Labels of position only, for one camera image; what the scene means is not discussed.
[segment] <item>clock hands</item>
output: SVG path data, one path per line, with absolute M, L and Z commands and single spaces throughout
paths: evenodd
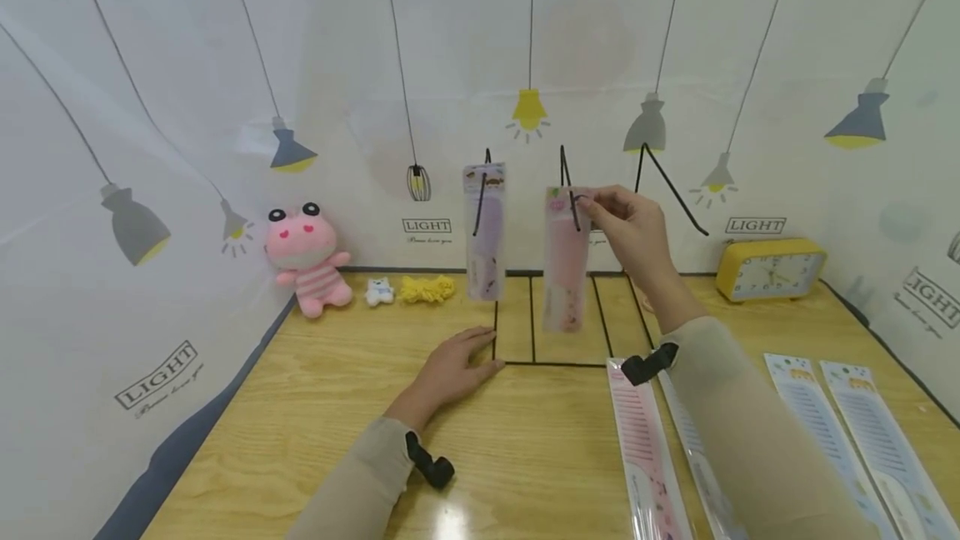
M 779 279 L 779 280 L 783 280 L 783 281 L 786 282 L 786 283 L 790 283 L 790 280 L 789 280 L 789 279 L 787 279 L 787 278 L 785 278 L 783 275 L 777 273 L 777 271 L 776 271 L 776 266 L 774 266 L 773 268 L 764 269 L 764 270 L 766 271 L 766 273 L 769 273 L 769 274 L 770 274 L 770 285 L 771 285 L 771 286 L 772 286 L 773 283 L 774 283 L 774 278 L 777 278 L 777 279 Z

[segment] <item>yellow alarm clock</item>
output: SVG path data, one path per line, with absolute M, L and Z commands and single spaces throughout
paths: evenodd
M 827 252 L 803 237 L 734 242 L 720 258 L 717 289 L 735 303 L 800 298 L 820 278 Z

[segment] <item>hanging hook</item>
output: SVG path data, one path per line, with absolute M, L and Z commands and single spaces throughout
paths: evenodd
M 480 231 L 480 211 L 483 209 L 483 193 L 487 190 L 487 173 L 483 172 L 482 177 L 480 178 L 480 200 L 477 201 L 477 220 L 473 224 L 473 236 L 476 237 Z
M 563 147 L 563 144 L 560 146 L 560 185 L 561 186 L 573 186 L 573 181 L 570 180 L 570 169 L 567 167 L 567 149 Z M 580 231 L 580 217 L 577 217 L 577 201 L 573 197 L 573 190 L 568 191 L 570 194 L 570 213 L 573 213 L 573 225 L 576 226 L 577 231 Z
M 670 187 L 670 192 L 673 193 L 678 203 L 680 203 L 680 206 L 683 207 L 683 212 L 687 214 L 687 218 L 690 219 L 690 223 L 692 223 L 693 226 L 697 229 L 697 231 L 699 231 L 703 236 L 709 236 L 710 235 L 709 232 L 703 229 L 703 227 L 701 227 L 700 224 L 697 223 L 697 219 L 693 216 L 693 213 L 690 212 L 690 210 L 688 209 L 686 202 L 684 202 L 683 199 L 681 198 L 680 192 L 677 192 L 677 189 L 674 187 L 673 182 L 670 181 L 670 178 L 668 177 L 666 172 L 664 172 L 663 167 L 659 165 L 659 162 L 657 161 L 657 157 L 655 157 L 654 153 L 650 151 L 650 147 L 647 146 L 646 142 L 644 142 L 642 146 L 640 146 L 640 162 L 637 164 L 637 181 L 633 183 L 633 192 L 638 193 L 640 190 L 640 173 L 643 173 L 643 155 L 644 154 L 650 155 L 650 158 L 654 162 L 654 165 L 657 166 L 657 170 L 661 173 L 663 181 L 665 181 L 666 185 Z

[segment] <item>gray lamp shade illustration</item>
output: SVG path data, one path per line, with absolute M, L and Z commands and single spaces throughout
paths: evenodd
M 886 89 L 886 79 L 875 77 L 870 80 L 863 93 L 858 94 L 857 106 L 827 132 L 827 142 L 834 147 L 853 150 L 886 141 L 883 117 L 880 116 L 880 105 L 890 98 L 890 94 L 884 92 Z
M 867 303 L 869 303 L 870 299 L 873 298 L 873 293 L 877 290 L 875 287 L 872 287 L 869 290 L 864 290 L 863 282 L 863 276 L 858 275 L 857 279 L 853 280 L 852 286 L 848 287 L 847 291 L 844 293 L 844 298 L 846 298 L 854 307 L 857 307 L 857 310 L 859 311 L 864 310 L 864 308 L 867 306 Z
M 223 223 L 223 239 L 238 239 L 243 235 L 247 226 L 247 219 L 241 214 L 233 211 L 226 198 L 220 201 L 220 208 L 223 210 L 223 216 L 226 218 Z
M 703 183 L 700 186 L 712 193 L 719 193 L 724 187 L 732 186 L 733 175 L 730 174 L 730 168 L 727 167 L 727 163 L 730 163 L 730 153 L 721 153 L 717 166 L 703 179 Z
M 703 179 L 700 187 L 695 187 L 690 191 L 691 193 L 700 194 L 700 197 L 697 198 L 697 201 L 694 203 L 695 205 L 699 205 L 703 199 L 706 198 L 707 209 L 709 209 L 713 206 L 713 194 L 716 194 L 720 202 L 726 202 L 727 195 L 725 191 L 738 192 L 739 188 L 733 186 L 733 175 L 730 174 L 730 168 L 727 167 L 727 163 L 730 163 L 730 152 L 720 153 L 720 160 L 717 161 L 716 167 Z
M 644 143 L 655 153 L 666 148 L 666 123 L 662 109 L 663 100 L 659 99 L 658 94 L 647 94 L 646 100 L 640 103 L 639 116 L 627 130 L 627 138 L 623 143 L 625 153 L 636 153 Z
M 950 261 L 960 264 L 960 232 L 957 232 L 957 235 L 953 237 L 953 242 L 950 242 L 947 256 L 950 257 Z
M 294 131 L 289 129 L 282 117 L 273 118 L 273 136 L 280 142 L 277 154 L 273 155 L 271 169 L 285 173 L 300 173 L 312 165 L 317 154 L 294 140 Z
M 113 213 L 113 236 L 133 266 L 156 257 L 170 239 L 170 230 L 150 209 L 133 200 L 130 187 L 108 184 L 100 190 L 102 204 Z

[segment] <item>clock face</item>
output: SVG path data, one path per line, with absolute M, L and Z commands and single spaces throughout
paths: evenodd
M 733 300 L 802 296 L 817 281 L 822 253 L 746 258 L 733 285 Z

